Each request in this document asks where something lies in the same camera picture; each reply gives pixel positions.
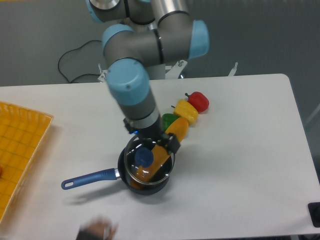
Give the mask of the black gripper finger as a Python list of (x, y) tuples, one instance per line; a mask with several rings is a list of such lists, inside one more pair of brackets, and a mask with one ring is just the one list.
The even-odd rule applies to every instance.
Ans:
[(163, 133), (160, 137), (159, 145), (163, 147), (169, 155), (176, 154), (181, 146), (174, 133)]
[(127, 129), (128, 133), (132, 135), (134, 133), (134, 128), (131, 126), (131, 124), (127, 120), (127, 118), (123, 119), (123, 123), (124, 123), (124, 126)]

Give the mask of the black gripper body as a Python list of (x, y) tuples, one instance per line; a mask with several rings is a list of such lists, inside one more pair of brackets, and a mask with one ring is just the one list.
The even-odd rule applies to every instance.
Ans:
[(136, 133), (140, 139), (151, 139), (159, 146), (165, 147), (165, 132), (163, 131), (163, 127), (160, 122), (155, 122), (151, 126), (145, 128), (134, 128), (133, 132)]

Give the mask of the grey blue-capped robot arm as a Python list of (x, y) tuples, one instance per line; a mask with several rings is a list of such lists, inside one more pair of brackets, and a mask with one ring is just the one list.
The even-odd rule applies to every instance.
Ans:
[(105, 80), (128, 132), (155, 141), (169, 154), (176, 153), (180, 142), (163, 130), (147, 68), (205, 55), (210, 46), (206, 24), (191, 18), (184, 0), (89, 0), (86, 5), (99, 23), (130, 19), (138, 25), (155, 24), (154, 29), (142, 32), (126, 24), (104, 31)]

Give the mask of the person's left hand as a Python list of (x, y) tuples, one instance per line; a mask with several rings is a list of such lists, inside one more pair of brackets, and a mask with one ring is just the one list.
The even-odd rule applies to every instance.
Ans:
[(117, 231), (118, 224), (104, 217), (95, 217), (80, 226), (76, 240), (113, 240)]

